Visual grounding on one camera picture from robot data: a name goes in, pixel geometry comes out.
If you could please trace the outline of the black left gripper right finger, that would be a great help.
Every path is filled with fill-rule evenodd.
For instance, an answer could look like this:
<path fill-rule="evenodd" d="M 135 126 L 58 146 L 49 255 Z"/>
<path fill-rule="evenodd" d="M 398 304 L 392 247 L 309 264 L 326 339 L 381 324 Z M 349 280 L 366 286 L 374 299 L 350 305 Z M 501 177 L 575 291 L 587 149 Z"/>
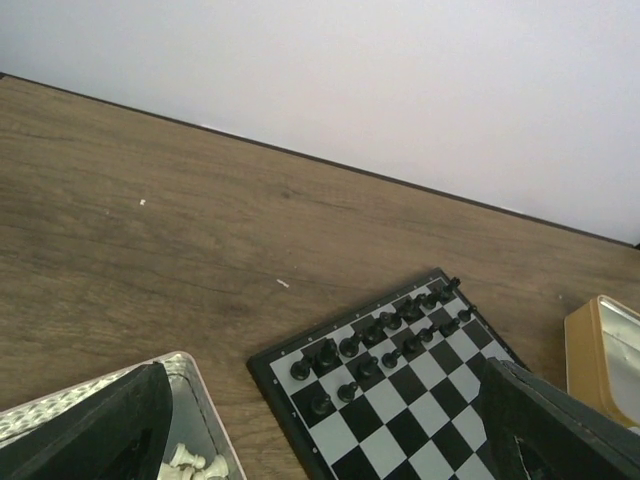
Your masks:
<path fill-rule="evenodd" d="M 498 479 L 637 479 L 639 435 L 535 376 L 490 358 L 480 417 Z"/>

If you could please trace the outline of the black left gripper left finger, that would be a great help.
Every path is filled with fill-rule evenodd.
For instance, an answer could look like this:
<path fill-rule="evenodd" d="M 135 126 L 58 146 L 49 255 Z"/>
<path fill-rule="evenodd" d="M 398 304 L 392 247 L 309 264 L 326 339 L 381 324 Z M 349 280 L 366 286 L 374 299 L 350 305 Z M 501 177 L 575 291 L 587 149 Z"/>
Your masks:
<path fill-rule="evenodd" d="M 165 367 L 141 365 L 1 449 L 3 479 L 155 479 L 173 397 Z"/>

